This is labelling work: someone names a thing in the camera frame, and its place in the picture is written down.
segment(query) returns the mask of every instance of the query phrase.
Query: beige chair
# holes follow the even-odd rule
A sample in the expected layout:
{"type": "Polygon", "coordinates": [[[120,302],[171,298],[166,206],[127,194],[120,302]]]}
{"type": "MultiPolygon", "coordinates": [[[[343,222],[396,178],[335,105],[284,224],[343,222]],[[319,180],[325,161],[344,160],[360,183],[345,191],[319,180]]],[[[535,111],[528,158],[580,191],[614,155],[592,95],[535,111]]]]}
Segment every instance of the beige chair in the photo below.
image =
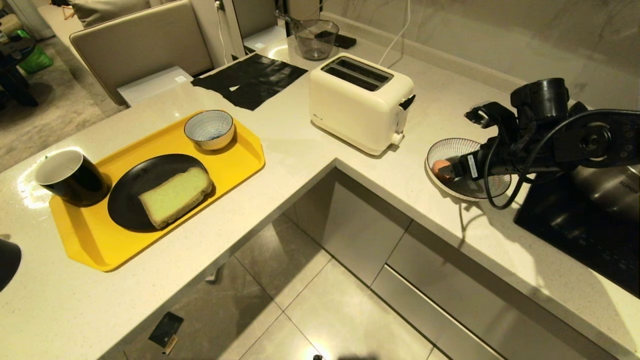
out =
{"type": "Polygon", "coordinates": [[[6,36],[10,36],[14,32],[22,29],[22,23],[17,15],[14,13],[6,13],[3,9],[4,2],[0,0],[0,31],[6,36]]]}
{"type": "Polygon", "coordinates": [[[176,1],[86,28],[70,36],[89,70],[113,102],[117,88],[179,66],[190,75],[213,63],[190,0],[176,1]]]}

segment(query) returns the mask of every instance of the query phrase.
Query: white toaster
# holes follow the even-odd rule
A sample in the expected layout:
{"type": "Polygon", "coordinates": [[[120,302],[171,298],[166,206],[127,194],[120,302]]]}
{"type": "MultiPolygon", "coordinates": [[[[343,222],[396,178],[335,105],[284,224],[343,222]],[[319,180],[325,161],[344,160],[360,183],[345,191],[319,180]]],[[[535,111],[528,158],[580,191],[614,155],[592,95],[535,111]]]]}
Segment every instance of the white toaster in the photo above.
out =
{"type": "Polygon", "coordinates": [[[400,144],[415,98],[408,76],[346,53],[310,76],[309,112],[315,125],[373,155],[400,144]]]}

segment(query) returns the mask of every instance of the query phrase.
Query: phone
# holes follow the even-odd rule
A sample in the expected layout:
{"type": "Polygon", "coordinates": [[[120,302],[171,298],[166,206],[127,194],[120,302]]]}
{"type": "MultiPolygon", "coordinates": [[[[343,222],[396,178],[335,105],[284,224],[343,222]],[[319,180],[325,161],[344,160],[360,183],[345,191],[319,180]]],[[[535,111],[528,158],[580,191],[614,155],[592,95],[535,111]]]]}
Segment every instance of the phone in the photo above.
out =
{"type": "MultiPolygon", "coordinates": [[[[324,30],[324,31],[320,31],[319,33],[316,34],[316,38],[324,38],[327,36],[332,35],[333,33],[331,31],[328,30],[324,30]]],[[[335,40],[333,41],[333,44],[337,47],[340,47],[342,49],[349,49],[350,47],[354,46],[356,44],[356,39],[352,38],[352,37],[346,37],[344,35],[340,35],[340,34],[336,34],[335,35],[335,40]]]]}

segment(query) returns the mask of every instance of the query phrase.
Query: mug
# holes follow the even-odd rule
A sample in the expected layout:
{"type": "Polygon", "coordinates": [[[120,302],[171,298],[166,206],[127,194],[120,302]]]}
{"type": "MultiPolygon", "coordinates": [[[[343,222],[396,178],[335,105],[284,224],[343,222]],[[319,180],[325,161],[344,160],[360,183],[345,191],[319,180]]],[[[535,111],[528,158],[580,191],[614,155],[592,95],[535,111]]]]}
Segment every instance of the mug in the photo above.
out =
{"type": "Polygon", "coordinates": [[[77,150],[46,157],[36,169],[35,181],[76,206],[97,204],[109,193],[109,185],[98,168],[77,150]]]}

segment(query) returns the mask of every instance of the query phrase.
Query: white countertop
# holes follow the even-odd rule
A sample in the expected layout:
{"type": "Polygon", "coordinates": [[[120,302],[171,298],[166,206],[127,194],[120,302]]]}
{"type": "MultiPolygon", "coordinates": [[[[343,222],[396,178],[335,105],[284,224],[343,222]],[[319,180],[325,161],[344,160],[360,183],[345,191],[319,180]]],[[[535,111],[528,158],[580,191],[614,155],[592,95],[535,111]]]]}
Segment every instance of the white countertop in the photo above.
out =
{"type": "MultiPolygon", "coordinates": [[[[359,41],[349,52],[377,60],[383,50],[359,41]]],[[[320,64],[301,59],[284,41],[260,53],[307,69],[320,64]]],[[[387,61],[395,58],[390,54],[387,61]]],[[[463,114],[487,100],[509,104],[509,94],[408,56],[392,69],[413,79],[417,98],[406,138],[381,158],[310,123],[306,74],[255,111],[182,84],[0,174],[0,234],[9,234],[23,251],[17,275],[0,292],[0,358],[95,359],[122,346],[121,339],[152,325],[149,316],[157,321],[182,291],[248,241],[252,229],[270,222],[334,166],[615,356],[639,358],[639,299],[519,228],[512,221],[515,208],[496,211],[486,201],[458,205],[425,174],[424,158],[436,141],[493,136],[494,129],[482,130],[463,114]],[[114,272],[69,259],[46,204],[49,195],[33,184],[33,164],[73,146],[99,160],[194,111],[216,108],[260,137],[264,169],[114,272]]]]}

